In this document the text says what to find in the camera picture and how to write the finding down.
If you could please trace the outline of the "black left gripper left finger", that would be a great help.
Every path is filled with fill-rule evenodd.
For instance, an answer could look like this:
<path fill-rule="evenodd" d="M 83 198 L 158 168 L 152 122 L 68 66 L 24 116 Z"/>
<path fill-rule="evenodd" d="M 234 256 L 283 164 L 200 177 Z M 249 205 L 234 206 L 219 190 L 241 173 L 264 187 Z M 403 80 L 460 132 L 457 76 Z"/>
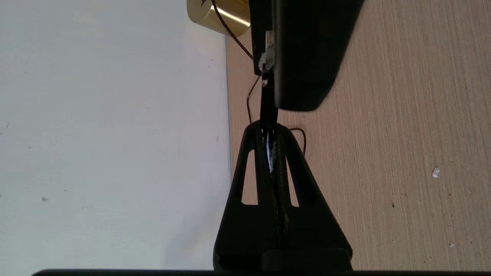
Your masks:
<path fill-rule="evenodd" d="M 254 151 L 257 205 L 242 202 L 249 153 Z M 261 271 L 263 254 L 278 247 L 277 203 L 259 122 L 245 128 L 213 249 L 216 271 Z"/>

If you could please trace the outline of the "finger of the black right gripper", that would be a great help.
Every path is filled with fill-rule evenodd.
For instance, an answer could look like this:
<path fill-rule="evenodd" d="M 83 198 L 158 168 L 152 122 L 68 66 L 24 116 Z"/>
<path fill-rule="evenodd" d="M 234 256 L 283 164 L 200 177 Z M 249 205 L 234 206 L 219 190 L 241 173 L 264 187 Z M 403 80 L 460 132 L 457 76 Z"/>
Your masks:
<path fill-rule="evenodd" d="M 276 0 L 275 104 L 310 112 L 335 83 L 362 0 Z"/>
<path fill-rule="evenodd" d="M 250 30 L 253 66 L 256 75 L 274 65 L 274 30 L 272 0 L 250 0 Z"/>

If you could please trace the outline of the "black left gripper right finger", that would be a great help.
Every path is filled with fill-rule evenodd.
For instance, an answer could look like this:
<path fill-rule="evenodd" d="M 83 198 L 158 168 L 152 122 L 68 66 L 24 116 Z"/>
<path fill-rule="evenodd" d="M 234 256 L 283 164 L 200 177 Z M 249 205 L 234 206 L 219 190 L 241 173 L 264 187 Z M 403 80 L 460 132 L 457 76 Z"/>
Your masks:
<path fill-rule="evenodd" d="M 353 251 L 293 134 L 275 129 L 276 271 L 351 271 Z"/>

